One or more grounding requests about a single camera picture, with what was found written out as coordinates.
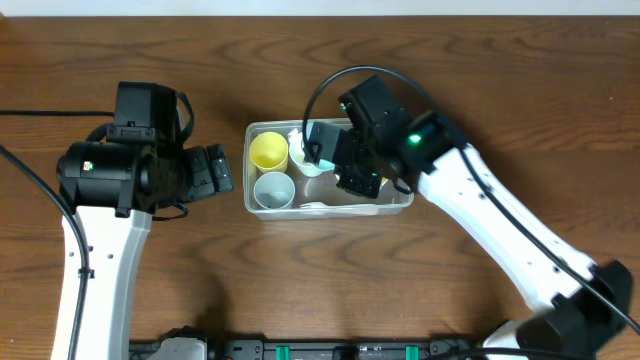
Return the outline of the grey plastic cup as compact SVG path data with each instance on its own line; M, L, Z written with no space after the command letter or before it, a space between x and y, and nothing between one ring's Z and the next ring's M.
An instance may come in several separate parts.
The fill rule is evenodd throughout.
M269 172L260 176L254 185L253 195L259 206L265 209L289 209L296 194L294 181L285 173Z

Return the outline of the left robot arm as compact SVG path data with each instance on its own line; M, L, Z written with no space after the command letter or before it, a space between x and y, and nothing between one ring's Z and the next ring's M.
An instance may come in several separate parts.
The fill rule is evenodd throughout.
M119 83L114 119L72 144L56 175L65 262L54 359L125 359L142 250L157 211L232 191L223 146L186 148L185 94Z

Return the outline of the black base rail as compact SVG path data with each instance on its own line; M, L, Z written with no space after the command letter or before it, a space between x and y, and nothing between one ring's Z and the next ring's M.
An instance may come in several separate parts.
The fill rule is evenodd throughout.
M270 340L263 336L213 336L174 328L154 341L132 341L125 360L420 360L574 359L574 354L506 346L482 348L468 338Z

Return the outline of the mint green plastic spoon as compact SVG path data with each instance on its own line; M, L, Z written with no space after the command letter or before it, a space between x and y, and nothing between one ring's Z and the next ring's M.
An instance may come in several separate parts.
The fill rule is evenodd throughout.
M333 171L335 169L335 165L332 162L327 160L320 160L317 167L323 172Z

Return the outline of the pale pink plastic fork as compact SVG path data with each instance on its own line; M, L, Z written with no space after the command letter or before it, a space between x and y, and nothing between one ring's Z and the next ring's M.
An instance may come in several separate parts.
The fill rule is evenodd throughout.
M354 205L327 205L323 202L309 202L300 205L302 210L309 210L315 215L353 215L353 216L373 216L378 214L378 208L371 204Z

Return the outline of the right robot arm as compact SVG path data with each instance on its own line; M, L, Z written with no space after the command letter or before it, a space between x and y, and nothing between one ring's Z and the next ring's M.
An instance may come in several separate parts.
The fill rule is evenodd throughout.
M490 171L477 149L434 102L412 114L382 70L339 101L349 129L304 118L311 163L330 162L338 187L376 198L383 181L423 196L453 218L500 266L530 316L499 326L449 359L592 359L625 328L633 278L617 261L599 265L545 226Z

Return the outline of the yellow plastic cup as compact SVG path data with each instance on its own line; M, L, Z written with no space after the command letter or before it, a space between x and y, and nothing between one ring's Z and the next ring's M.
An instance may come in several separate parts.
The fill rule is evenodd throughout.
M289 144L279 133L264 132L251 142L249 157L262 173L284 173L288 166Z

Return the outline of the white plastic cup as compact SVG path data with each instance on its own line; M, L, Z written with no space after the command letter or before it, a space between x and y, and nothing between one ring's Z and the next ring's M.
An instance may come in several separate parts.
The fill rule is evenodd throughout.
M289 156L298 170L306 177L317 177L323 170L313 163L305 161L305 154L302 147L302 134L298 129L291 130L288 135Z

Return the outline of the clear plastic container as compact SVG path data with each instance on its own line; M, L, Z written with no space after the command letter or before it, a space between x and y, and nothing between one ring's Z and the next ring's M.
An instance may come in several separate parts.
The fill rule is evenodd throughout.
M256 215L261 220L302 220L313 218L335 218L335 217L357 217L344 214L338 215L315 215L309 210L302 210L301 204L309 202L323 202L327 205L354 205L371 204L378 208L377 215L394 215L409 207L413 200L413 195L403 194L397 191L393 184L388 182L380 188L377 199L367 199L358 197L336 187L337 176L327 171L317 177L306 177L290 161L285 174L292 178L296 187L296 194L293 205L289 209L265 209L256 202L253 190L256 180L262 176L262 172L251 162L249 157L249 147L251 142L261 133L276 132L286 137L293 129L300 129L300 120L280 120L255 122L246 129L245 144L243 153L243 193L246 209Z

